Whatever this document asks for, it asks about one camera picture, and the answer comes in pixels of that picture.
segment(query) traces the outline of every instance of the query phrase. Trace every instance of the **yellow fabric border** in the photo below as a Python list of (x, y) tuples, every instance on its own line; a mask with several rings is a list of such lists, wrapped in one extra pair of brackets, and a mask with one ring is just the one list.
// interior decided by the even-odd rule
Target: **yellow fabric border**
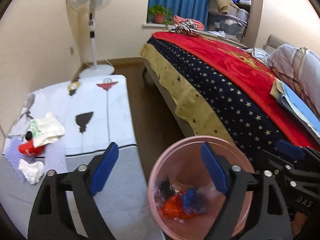
[(211, 135), (234, 142), (202, 95), (151, 44), (144, 44), (140, 55), (150, 62), (159, 83), (176, 103), (175, 114), (186, 120), (196, 135)]

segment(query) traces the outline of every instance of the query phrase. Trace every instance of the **pink cloth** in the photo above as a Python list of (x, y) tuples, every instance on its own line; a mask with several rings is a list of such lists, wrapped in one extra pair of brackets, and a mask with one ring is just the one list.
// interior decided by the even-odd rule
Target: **pink cloth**
[(184, 19), (184, 18), (182, 18), (182, 17), (180, 17), (180, 16), (178, 16), (178, 15), (175, 15), (175, 16), (173, 17), (173, 22), (176, 23), (176, 24), (180, 24), (181, 22), (183, 22), (183, 21), (185, 21), (185, 20), (191, 20), (191, 21), (193, 21), (194, 24), (197, 25), (197, 27), (198, 27), (198, 29), (199, 29), (200, 31), (204, 31), (204, 25), (203, 25), (201, 22), (197, 21), (197, 20), (194, 20), (194, 19)]

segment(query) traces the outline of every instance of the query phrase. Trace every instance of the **silver bolt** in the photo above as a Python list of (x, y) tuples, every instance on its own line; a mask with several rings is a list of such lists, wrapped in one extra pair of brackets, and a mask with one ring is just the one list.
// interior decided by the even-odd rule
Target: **silver bolt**
[(49, 170), (48, 173), (47, 173), (47, 175), (48, 175), (49, 177), (51, 177), (51, 176), (53, 176), (55, 173), (56, 173), (56, 172), (55, 172), (54, 170)]
[(79, 167), (78, 167), (78, 171), (86, 171), (87, 170), (87, 165), (80, 165)]
[(271, 172), (271, 171), (264, 171), (263, 173), (264, 173), (264, 175), (266, 175), (267, 177), (271, 177), (271, 176), (272, 176), (272, 172)]
[(233, 165), (233, 166), (231, 167), (231, 169), (232, 169), (233, 171), (241, 171), (241, 168), (240, 168), (240, 166), (238, 166), (238, 165)]

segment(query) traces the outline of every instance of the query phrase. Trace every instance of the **blue gripper pad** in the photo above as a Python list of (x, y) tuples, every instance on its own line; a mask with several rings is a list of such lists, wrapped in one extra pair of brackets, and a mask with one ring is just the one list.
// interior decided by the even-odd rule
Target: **blue gripper pad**
[(101, 161), (92, 175), (92, 182), (90, 188), (90, 194), (95, 196), (98, 192), (102, 191), (105, 183), (107, 182), (109, 175), (116, 164), (119, 157), (119, 148), (116, 143), (112, 143), (106, 151), (106, 155)]
[(294, 159), (295, 161), (304, 159), (302, 148), (296, 147), (284, 140), (277, 141), (276, 148), (278, 152)]
[(227, 176), (215, 158), (216, 153), (210, 145), (203, 143), (201, 146), (201, 158), (216, 189), (224, 195), (228, 192)]

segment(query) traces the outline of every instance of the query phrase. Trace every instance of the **pink bucket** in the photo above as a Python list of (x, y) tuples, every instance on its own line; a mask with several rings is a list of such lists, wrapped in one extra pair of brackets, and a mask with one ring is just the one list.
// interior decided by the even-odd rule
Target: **pink bucket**
[[(212, 149), (217, 154), (225, 156), (231, 165), (237, 164), (245, 171), (254, 172), (250, 161), (237, 147), (217, 137), (188, 137), (167, 148), (153, 166), (150, 174), (148, 201), (152, 215), (159, 227), (175, 240), (203, 240), (216, 220), (226, 198), (215, 189), (201, 159), (200, 146), (203, 142), (209, 142)], [(191, 218), (184, 222), (165, 218), (161, 209), (156, 206), (154, 194), (156, 185), (158, 186), (166, 178), (169, 178), (170, 182), (176, 187), (192, 185), (196, 189), (206, 189), (207, 211), (196, 218)], [(243, 230), (251, 199), (252, 192), (247, 192), (232, 236)]]

